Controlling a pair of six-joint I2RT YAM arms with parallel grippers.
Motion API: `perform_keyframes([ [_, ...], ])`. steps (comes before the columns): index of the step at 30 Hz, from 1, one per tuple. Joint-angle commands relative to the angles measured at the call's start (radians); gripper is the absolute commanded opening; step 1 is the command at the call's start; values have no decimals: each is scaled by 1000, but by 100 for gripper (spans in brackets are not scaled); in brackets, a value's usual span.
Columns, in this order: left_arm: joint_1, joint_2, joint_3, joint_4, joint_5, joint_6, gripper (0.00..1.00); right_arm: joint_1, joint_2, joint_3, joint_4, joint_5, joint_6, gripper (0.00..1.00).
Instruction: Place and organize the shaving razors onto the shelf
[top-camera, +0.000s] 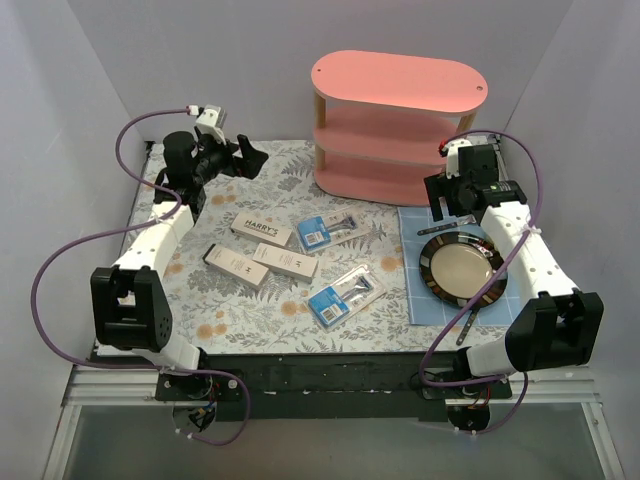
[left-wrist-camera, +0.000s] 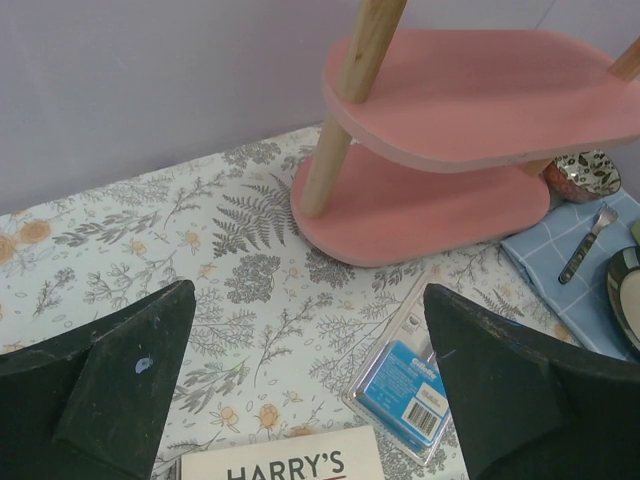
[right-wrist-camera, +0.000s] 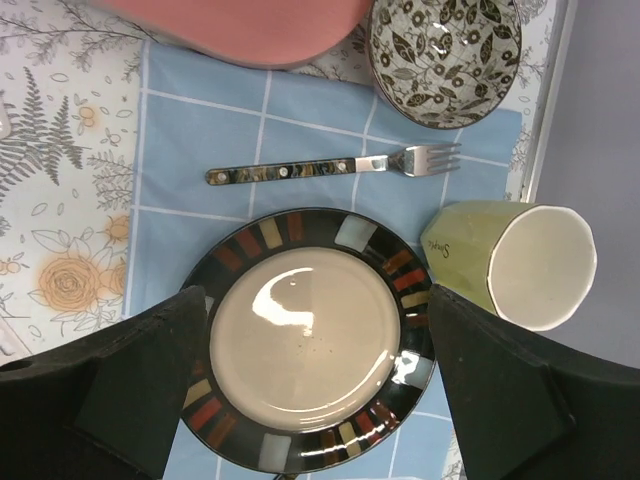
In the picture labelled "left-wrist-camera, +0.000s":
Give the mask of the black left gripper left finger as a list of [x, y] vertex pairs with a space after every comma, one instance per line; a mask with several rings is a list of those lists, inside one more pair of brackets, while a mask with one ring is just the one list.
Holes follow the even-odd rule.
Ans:
[[4, 479], [148, 479], [196, 310], [176, 281], [1, 357]]

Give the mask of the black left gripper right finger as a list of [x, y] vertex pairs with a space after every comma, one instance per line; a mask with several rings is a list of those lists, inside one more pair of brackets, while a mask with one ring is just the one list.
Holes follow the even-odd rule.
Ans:
[[638, 478], [638, 364], [557, 340], [440, 284], [423, 299], [470, 478]]

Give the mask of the Gillette razor blister pack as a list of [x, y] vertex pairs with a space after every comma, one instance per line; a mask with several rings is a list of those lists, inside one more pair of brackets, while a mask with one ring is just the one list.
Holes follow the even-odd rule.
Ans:
[[424, 311], [427, 284], [424, 273], [342, 394], [357, 416], [421, 466], [451, 423]]

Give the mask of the white Harry's razor box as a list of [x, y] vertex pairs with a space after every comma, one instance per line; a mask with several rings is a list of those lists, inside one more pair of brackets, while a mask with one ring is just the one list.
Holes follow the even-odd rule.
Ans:
[[350, 428], [181, 457], [184, 480], [385, 478], [374, 429]]

